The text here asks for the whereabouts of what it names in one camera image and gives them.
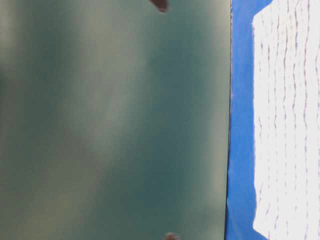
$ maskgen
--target blue painted edge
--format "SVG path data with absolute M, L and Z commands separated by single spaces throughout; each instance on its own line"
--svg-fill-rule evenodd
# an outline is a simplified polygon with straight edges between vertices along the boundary
M 254 188 L 253 29 L 256 13 L 271 0 L 232 0 L 231 94 L 225 240 L 265 240 L 253 229 Z

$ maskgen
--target white textured surface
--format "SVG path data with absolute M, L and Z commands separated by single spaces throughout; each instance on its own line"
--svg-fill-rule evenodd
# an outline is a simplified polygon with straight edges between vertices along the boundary
M 253 19 L 256 213 L 271 240 L 320 239 L 320 1 Z

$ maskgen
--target dark green surface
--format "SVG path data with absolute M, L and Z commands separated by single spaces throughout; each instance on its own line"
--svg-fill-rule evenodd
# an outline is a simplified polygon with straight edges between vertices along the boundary
M 0 239 L 223 239 L 230 3 L 0 0 Z

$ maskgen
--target blue border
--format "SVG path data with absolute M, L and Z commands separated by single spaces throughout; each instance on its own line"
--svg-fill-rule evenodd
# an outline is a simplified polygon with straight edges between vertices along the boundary
M 256 13 L 271 0 L 232 1 L 231 109 L 226 199 L 226 240 L 265 240 L 253 229 L 254 188 L 253 31 Z

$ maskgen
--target green panel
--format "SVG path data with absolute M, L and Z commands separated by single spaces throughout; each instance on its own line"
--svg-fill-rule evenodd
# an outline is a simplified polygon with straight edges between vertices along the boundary
M 0 239 L 224 236 L 230 3 L 0 0 Z

